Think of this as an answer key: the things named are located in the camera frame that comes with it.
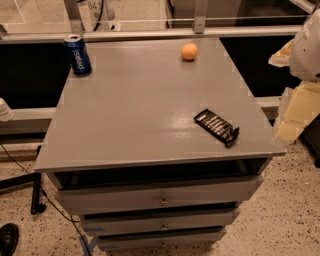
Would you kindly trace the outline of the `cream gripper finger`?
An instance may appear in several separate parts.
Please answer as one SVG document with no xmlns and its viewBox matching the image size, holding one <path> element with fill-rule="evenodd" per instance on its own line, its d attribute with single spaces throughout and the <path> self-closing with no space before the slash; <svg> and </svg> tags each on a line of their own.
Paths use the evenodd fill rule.
<svg viewBox="0 0 320 256">
<path fill-rule="evenodd" d="M 273 137 L 279 143 L 293 143 L 320 114 L 320 83 L 302 81 L 286 87 L 281 95 Z"/>
<path fill-rule="evenodd" d="M 292 44 L 292 40 L 287 42 L 280 50 L 278 50 L 269 58 L 268 63 L 279 68 L 288 66 Z"/>
</svg>

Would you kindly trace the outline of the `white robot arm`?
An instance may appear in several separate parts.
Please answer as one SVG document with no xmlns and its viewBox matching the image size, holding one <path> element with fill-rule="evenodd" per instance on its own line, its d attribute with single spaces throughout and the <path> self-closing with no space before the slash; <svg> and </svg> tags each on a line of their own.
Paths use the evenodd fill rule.
<svg viewBox="0 0 320 256">
<path fill-rule="evenodd" d="M 301 80 L 281 95 L 273 138 L 284 145 L 293 143 L 320 114 L 320 10 L 304 23 L 295 37 L 273 54 L 268 63 L 289 67 L 290 74 Z"/>
</svg>

